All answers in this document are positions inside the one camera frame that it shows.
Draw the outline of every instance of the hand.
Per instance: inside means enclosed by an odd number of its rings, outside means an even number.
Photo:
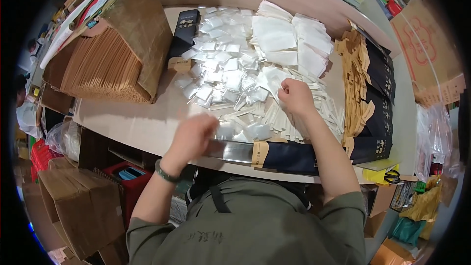
[[[168,152],[162,158],[162,170],[169,175],[180,175],[188,162],[203,155],[209,139],[218,126],[219,121],[208,114],[193,116],[182,121]]]
[[[300,118],[317,113],[309,86],[299,80],[286,78],[281,82],[278,98],[286,104],[288,111]]]

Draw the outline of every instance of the left hand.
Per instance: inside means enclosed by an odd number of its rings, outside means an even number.
[[[219,121],[208,114],[182,121],[168,152],[162,158],[162,170],[170,175],[180,175],[188,162],[203,155],[218,126]]]

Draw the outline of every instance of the green beaded bracelet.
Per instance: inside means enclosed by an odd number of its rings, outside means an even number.
[[[167,173],[165,173],[165,172],[160,168],[160,160],[161,160],[161,159],[158,159],[158,160],[156,161],[156,172],[157,172],[157,174],[159,174],[164,180],[167,180],[168,182],[171,182],[171,183],[178,183],[178,182],[180,182],[180,180],[181,180],[180,177],[174,177],[174,176],[168,175]]]

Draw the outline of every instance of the scissors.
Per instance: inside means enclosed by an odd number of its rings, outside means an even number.
[[[397,172],[396,170],[389,170],[388,172],[386,172],[384,174],[384,179],[393,185],[401,183],[401,180],[399,179],[399,172]]]

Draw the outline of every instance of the wire basket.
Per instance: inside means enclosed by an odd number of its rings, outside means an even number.
[[[417,182],[411,181],[405,181],[403,185],[398,185],[389,207],[400,213],[415,205],[418,195],[415,191],[416,185]]]

